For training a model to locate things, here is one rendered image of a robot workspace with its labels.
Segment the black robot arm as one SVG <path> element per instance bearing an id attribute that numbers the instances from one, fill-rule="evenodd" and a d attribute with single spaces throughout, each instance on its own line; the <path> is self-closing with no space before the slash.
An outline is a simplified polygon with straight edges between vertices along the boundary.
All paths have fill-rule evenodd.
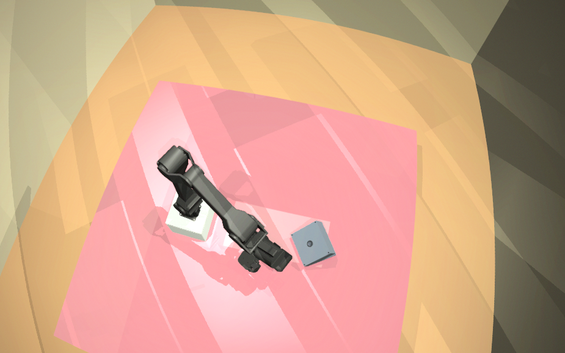
<path id="1" fill-rule="evenodd" d="M 192 166 L 186 171 L 188 159 Z M 244 250 L 238 257 L 238 263 L 245 270 L 251 273 L 259 271 L 259 260 L 271 268 L 282 262 L 285 251 L 265 238 L 268 234 L 265 226 L 254 215 L 236 209 L 207 179 L 185 148 L 173 145 L 157 161 L 157 169 L 174 184 L 178 198 L 173 206 L 180 216 L 195 221 L 201 203 L 205 202 L 222 219 L 228 236 Z M 255 232 L 257 229 L 260 230 L 258 233 Z"/>

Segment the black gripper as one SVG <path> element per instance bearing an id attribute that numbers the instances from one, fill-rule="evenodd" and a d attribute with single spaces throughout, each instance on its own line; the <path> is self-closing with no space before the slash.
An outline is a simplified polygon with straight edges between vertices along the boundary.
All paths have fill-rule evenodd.
<path id="1" fill-rule="evenodd" d="M 269 242 L 271 242 L 271 240 L 269 240 L 267 236 L 266 236 L 265 238 L 266 238 Z M 273 242 L 271 242 L 271 243 L 273 243 Z M 280 247 L 277 243 L 273 243 L 273 244 L 275 244 L 277 247 Z M 280 248 L 281 248 L 281 247 L 280 247 Z M 284 251 L 285 251 L 285 250 L 284 250 Z M 275 271 L 277 271 L 277 272 L 282 272 L 282 271 L 287 267 L 287 265 L 290 263 L 291 259 L 292 259 L 291 254 L 288 253 L 287 251 L 285 251 L 285 256 L 284 256 L 282 262 L 275 268 Z"/>

